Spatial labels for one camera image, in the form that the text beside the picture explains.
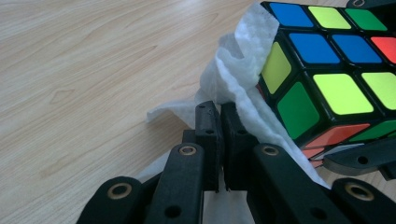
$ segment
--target rubik's cube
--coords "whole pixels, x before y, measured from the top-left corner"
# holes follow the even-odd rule
[[[259,87],[311,159],[396,136],[396,37],[371,11],[263,2],[280,23]]]

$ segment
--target white tissue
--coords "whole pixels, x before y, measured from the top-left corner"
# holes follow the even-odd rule
[[[201,75],[201,89],[196,93],[195,101],[174,101],[160,105],[148,112],[148,122],[154,120],[163,111],[170,110],[194,128],[196,105],[208,100],[218,105],[235,102],[238,115],[249,133],[255,135],[262,143],[285,148],[313,181],[328,187],[289,138],[286,130],[256,89],[259,73],[271,50],[277,27],[277,20],[255,2],[238,23],[235,32],[219,40],[215,58]],[[163,169],[166,158],[167,155],[160,157],[159,161],[162,162],[154,162],[137,178],[143,179],[145,176],[158,174]],[[207,192],[204,222],[253,222],[246,203],[246,193],[227,192],[224,189],[218,194]]]

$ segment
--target wooden table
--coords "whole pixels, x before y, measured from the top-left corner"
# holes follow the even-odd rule
[[[179,143],[185,124],[146,112],[193,97],[251,3],[0,0],[0,222],[74,223],[102,183]],[[361,179],[396,199],[395,181]]]

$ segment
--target wood grain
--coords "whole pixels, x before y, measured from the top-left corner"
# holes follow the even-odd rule
[[[185,124],[146,112],[196,93],[251,3],[0,0],[0,222],[75,223],[102,183],[179,143]]]

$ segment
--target metal screw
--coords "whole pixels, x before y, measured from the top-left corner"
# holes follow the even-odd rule
[[[345,188],[346,192],[362,201],[370,202],[374,199],[374,194],[361,185],[355,183],[347,183]]]
[[[364,4],[366,4],[364,0],[355,0],[352,3],[352,5],[355,7],[362,7]]]
[[[195,147],[186,146],[181,147],[178,152],[183,156],[190,156],[195,154],[195,152],[197,152],[197,149]]]
[[[107,191],[107,197],[112,200],[123,199],[132,192],[132,186],[128,183],[118,183]]]
[[[262,153],[267,154],[268,156],[276,156],[277,154],[279,154],[279,150],[277,150],[274,147],[262,147]]]

